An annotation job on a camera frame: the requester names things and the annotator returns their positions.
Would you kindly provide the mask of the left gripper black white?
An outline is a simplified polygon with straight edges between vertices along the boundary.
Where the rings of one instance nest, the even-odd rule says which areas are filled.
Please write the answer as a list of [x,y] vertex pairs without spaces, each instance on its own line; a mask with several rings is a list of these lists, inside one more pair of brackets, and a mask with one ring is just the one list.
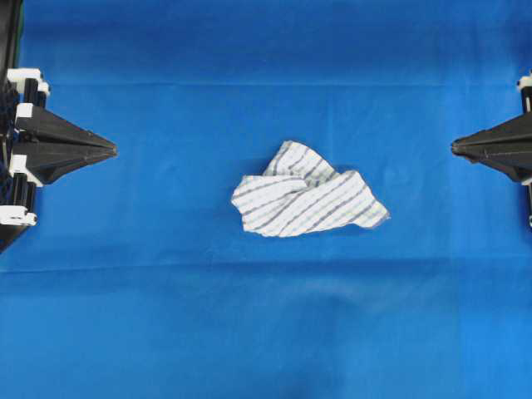
[[[1,224],[32,227],[38,188],[117,155],[116,145],[43,108],[50,87],[36,68],[7,69],[1,86]],[[14,145],[23,134],[74,145]]]

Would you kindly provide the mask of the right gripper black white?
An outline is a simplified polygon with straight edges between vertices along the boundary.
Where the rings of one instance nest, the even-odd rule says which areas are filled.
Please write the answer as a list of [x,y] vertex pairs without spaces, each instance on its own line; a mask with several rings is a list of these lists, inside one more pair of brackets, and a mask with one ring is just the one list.
[[517,87],[520,91],[523,115],[505,121],[497,126],[487,130],[478,131],[473,135],[461,137],[451,144],[453,155],[464,158],[470,163],[480,163],[493,170],[497,170],[516,183],[523,183],[528,190],[529,208],[531,208],[532,188],[531,188],[531,170],[517,166],[506,165],[498,160],[489,160],[473,155],[461,153],[462,149],[467,146],[477,145],[500,145],[509,143],[520,143],[531,141],[531,73],[522,76],[517,81]]

